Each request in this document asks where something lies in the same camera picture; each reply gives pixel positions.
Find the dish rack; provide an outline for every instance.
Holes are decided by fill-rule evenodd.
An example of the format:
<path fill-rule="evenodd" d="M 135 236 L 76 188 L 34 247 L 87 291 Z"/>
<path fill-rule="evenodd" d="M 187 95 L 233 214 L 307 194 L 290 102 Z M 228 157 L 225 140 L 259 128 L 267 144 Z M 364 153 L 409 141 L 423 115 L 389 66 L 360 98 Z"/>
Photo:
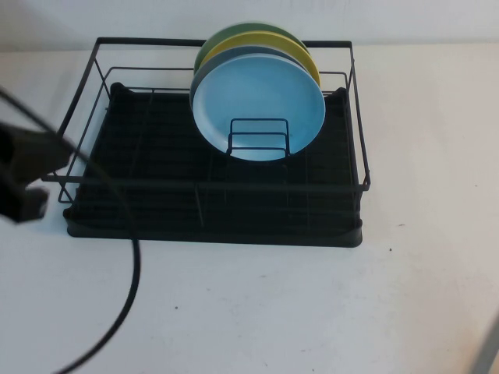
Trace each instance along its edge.
<path fill-rule="evenodd" d="M 128 85 L 109 79 L 117 71 L 173 74 L 189 73 L 191 68 L 124 62 L 105 71 L 97 61 L 102 47 L 112 44 L 115 48 L 168 46 L 175 53 L 180 47 L 196 51 L 203 43 L 98 38 L 58 133 L 64 134 L 70 123 L 81 124 L 83 115 L 87 117 L 84 128 L 73 126 L 74 130 L 83 128 L 78 148 L 87 143 L 92 160 L 114 179 L 130 205 L 142 239 L 345 247 L 360 244 L 360 200 L 370 187 L 370 174 L 352 43 L 304 42 L 309 49 L 349 52 L 350 69 L 321 72 L 341 78 L 342 86 L 323 92 L 326 118 L 317 138 L 304 150 L 290 154 L 288 130 L 276 132 L 274 135 L 283 136 L 285 145 L 280 150 L 285 157 L 268 162 L 229 156 L 235 149 L 233 136 L 251 136 L 237 132 L 237 122 L 279 121 L 288 128 L 286 118 L 234 118 L 227 152 L 222 153 L 199 133 L 189 106 L 189 88 Z M 85 100 L 80 98 L 90 90 L 87 86 L 92 74 L 98 78 L 99 89 L 93 106 L 85 108 Z M 365 174 L 361 183 L 356 147 Z M 59 183 L 58 201 L 70 204 L 63 213 L 68 233 L 76 237 L 127 238 L 125 222 L 111 193 L 84 165 L 80 173 L 76 172 L 76 164 L 73 158 L 65 174 L 42 178 Z"/>

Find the black drip tray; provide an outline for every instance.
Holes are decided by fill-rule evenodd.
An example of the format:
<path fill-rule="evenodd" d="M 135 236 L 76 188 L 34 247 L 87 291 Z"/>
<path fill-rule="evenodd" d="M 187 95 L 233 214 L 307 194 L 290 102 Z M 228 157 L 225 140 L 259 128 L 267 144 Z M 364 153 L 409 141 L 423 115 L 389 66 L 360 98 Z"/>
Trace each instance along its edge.
<path fill-rule="evenodd" d="M 253 162 L 206 142 L 188 94 L 137 93 L 115 83 L 91 158 L 111 177 L 130 181 L 120 189 L 142 239 L 355 246 L 362 241 L 362 221 L 354 193 L 286 188 L 355 185 L 345 95 L 340 89 L 325 98 L 323 128 L 305 150 Z M 88 170 L 84 176 L 93 177 Z M 248 188 L 231 189 L 235 183 Z M 274 188 L 252 188 L 261 183 Z M 103 185 L 81 185 L 64 216 L 73 236 L 128 237 Z"/>

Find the stack of plates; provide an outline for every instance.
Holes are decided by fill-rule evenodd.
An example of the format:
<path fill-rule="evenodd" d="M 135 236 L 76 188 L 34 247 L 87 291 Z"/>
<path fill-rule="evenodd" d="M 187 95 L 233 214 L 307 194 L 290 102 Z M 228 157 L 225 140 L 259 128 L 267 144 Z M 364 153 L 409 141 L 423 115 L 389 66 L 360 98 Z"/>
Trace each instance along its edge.
<path fill-rule="evenodd" d="M 299 152 L 325 116 L 319 72 L 305 45 L 266 23 L 240 23 L 206 41 L 190 103 L 209 143 L 251 161 Z"/>

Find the white backdrop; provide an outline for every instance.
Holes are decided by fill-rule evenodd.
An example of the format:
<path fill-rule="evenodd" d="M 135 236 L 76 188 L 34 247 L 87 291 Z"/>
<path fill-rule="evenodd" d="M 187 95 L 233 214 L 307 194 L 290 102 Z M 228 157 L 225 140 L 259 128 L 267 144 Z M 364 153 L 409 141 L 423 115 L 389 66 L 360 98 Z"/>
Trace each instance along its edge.
<path fill-rule="evenodd" d="M 0 51 L 88 49 L 99 36 L 206 38 L 244 20 L 357 44 L 499 40 L 498 0 L 1 0 Z"/>

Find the black wire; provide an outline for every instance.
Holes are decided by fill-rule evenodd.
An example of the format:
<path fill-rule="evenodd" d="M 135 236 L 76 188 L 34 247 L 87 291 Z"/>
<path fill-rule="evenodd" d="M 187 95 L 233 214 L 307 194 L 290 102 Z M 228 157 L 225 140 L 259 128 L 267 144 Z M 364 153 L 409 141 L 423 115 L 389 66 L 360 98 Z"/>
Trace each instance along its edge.
<path fill-rule="evenodd" d="M 10 103 L 13 107 L 15 107 L 18 111 L 23 113 L 29 119 L 31 119 L 34 123 L 36 123 L 39 127 L 41 127 L 46 132 L 52 134 L 54 136 L 54 140 L 62 147 L 70 150 L 72 153 L 75 153 L 79 158 L 81 158 L 87 164 L 87 167 L 91 169 L 97 177 L 111 190 L 111 192 L 115 195 L 116 199 L 119 202 L 119 205 L 123 209 L 123 213 L 125 214 L 126 223 L 128 224 L 128 230 L 130 234 L 130 240 L 132 241 L 133 247 L 133 275 L 132 275 L 132 284 L 130 285 L 130 289 L 128 292 L 128 296 L 126 297 L 125 304 L 122 308 L 122 311 L 119 313 L 118 317 L 114 321 L 114 323 L 109 328 L 108 332 L 104 334 L 104 336 L 85 354 L 80 356 L 73 363 L 65 366 L 63 369 L 58 370 L 55 374 L 67 374 L 72 372 L 73 370 L 79 368 L 85 362 L 90 360 L 93 356 L 95 356 L 113 337 L 113 335 L 118 331 L 119 327 L 122 325 L 126 316 L 128 315 L 130 308 L 132 308 L 133 301 L 135 299 L 137 289 L 139 287 L 140 281 L 140 244 L 139 239 L 137 238 L 137 229 L 133 220 L 132 213 L 130 212 L 129 206 L 126 201 L 122 198 L 119 190 L 116 188 L 115 184 L 111 180 L 111 178 L 103 171 L 97 164 L 95 164 L 88 156 L 84 153 L 80 152 L 75 148 L 69 141 L 64 139 L 62 136 L 58 135 L 56 131 L 54 131 L 50 125 L 47 124 L 43 119 L 34 114 L 30 109 L 28 109 L 24 104 L 18 101 L 15 97 L 10 95 L 5 91 L 5 89 L 0 86 L 0 97 Z"/>

